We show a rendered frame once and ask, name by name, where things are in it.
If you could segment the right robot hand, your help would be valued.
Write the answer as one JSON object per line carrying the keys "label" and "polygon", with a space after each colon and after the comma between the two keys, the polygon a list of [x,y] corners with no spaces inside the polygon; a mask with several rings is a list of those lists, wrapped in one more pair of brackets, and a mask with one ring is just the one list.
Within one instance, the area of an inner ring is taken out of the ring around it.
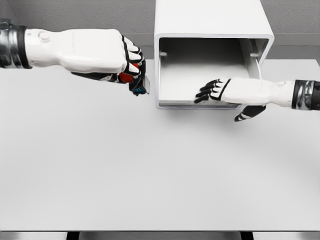
{"label": "right robot hand", "polygon": [[269,94],[264,89],[265,86],[265,81],[261,79],[218,78],[201,87],[193,103],[213,100],[231,105],[245,105],[234,118],[235,122],[241,122],[254,118],[266,110]]}

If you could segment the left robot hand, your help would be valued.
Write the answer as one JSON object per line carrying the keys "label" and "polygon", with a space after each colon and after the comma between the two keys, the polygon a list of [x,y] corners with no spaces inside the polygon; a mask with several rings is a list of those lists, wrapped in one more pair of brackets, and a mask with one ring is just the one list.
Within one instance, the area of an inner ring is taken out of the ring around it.
{"label": "left robot hand", "polygon": [[116,29],[77,29],[61,49],[59,64],[72,74],[98,81],[126,84],[144,73],[141,49]]}

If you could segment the white cabinet drawer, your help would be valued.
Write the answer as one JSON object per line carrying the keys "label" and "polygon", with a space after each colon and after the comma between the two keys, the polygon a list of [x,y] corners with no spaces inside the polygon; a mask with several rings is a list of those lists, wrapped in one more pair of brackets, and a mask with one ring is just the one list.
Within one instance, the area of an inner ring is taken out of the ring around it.
{"label": "white cabinet drawer", "polygon": [[216,100],[195,104],[195,95],[208,82],[216,79],[261,78],[261,67],[256,59],[225,62],[173,62],[159,60],[156,104],[160,109],[233,110],[239,106]]}

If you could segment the load switch with red knob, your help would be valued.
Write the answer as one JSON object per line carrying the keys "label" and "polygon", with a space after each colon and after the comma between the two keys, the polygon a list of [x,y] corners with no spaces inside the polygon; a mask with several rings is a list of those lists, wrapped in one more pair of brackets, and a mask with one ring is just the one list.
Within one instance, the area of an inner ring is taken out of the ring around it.
{"label": "load switch with red knob", "polygon": [[118,80],[121,83],[128,84],[129,90],[135,95],[144,95],[150,93],[150,81],[146,76],[146,61],[143,60],[141,63],[133,64],[140,70],[139,76],[132,76],[130,74],[121,72],[118,75]]}

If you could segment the white tabletop storage cabinet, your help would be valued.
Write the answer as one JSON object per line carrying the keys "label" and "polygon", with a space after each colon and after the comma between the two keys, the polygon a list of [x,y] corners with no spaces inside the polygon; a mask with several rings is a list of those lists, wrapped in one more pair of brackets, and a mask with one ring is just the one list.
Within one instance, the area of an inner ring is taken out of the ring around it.
{"label": "white tabletop storage cabinet", "polygon": [[257,60],[275,40],[261,0],[156,0],[155,96],[162,58],[173,62]]}

